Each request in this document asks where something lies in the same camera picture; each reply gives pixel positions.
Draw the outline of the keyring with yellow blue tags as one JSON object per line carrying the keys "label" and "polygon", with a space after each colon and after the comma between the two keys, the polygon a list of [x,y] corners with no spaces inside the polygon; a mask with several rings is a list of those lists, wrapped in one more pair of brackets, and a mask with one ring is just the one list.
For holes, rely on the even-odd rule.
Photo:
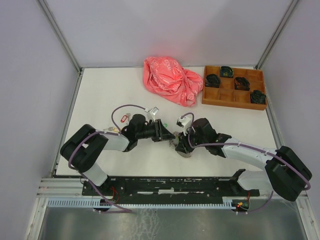
{"label": "keyring with yellow blue tags", "polygon": [[188,135],[185,136],[183,132],[177,131],[175,131],[173,135],[175,138],[169,141],[169,146],[181,157],[190,158],[194,149],[189,144]]}

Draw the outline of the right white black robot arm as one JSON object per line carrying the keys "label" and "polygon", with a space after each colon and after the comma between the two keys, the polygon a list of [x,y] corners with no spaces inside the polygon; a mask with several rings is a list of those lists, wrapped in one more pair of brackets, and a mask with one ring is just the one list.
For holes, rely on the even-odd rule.
{"label": "right white black robot arm", "polygon": [[240,170],[235,175],[229,189],[236,196],[246,191],[266,190],[294,202],[301,192],[311,187],[311,171],[287,146],[272,149],[243,143],[228,134],[217,133],[206,118],[192,120],[182,116],[176,124],[182,128],[175,147],[180,155],[189,156],[195,149],[205,148],[214,156],[258,168],[257,171]]}

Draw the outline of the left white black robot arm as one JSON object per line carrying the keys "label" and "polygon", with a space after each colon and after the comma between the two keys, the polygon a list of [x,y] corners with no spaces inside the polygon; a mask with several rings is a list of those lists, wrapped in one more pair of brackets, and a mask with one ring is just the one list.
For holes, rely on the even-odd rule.
{"label": "left white black robot arm", "polygon": [[160,119],[146,121],[142,114],[135,114],[120,133],[98,131],[89,124],[83,125],[60,149],[60,155],[93,183],[99,195],[111,189],[107,173],[97,164],[102,151],[129,152],[138,145],[138,140],[153,142],[170,141],[175,135],[165,128]]}

